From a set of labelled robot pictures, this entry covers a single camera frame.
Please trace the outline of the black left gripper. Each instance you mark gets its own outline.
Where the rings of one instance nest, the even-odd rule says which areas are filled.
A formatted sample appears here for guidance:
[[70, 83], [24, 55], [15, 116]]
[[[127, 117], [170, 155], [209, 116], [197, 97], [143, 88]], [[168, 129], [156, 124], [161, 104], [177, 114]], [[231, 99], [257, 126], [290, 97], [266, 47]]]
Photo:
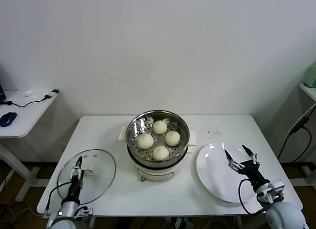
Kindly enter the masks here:
[[83, 170], [81, 169], [81, 165], [82, 157], [80, 156], [76, 162], [76, 168], [73, 168], [71, 171], [71, 185], [68, 189], [68, 201], [71, 202], [80, 202], [79, 195], [83, 184]]

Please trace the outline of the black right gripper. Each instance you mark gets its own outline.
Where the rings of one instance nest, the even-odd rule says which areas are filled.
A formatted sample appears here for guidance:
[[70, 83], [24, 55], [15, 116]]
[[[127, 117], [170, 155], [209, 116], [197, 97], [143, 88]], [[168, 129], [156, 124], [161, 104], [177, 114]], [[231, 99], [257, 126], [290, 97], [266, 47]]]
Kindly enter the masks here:
[[224, 149], [226, 159], [228, 160], [228, 166], [240, 175], [245, 175], [250, 180], [254, 189], [258, 189], [262, 185], [269, 183], [270, 181], [265, 179], [259, 171], [260, 164], [257, 154], [254, 154], [252, 150], [245, 145], [242, 145], [242, 147], [252, 160], [244, 161], [240, 164], [234, 161], [228, 151]]

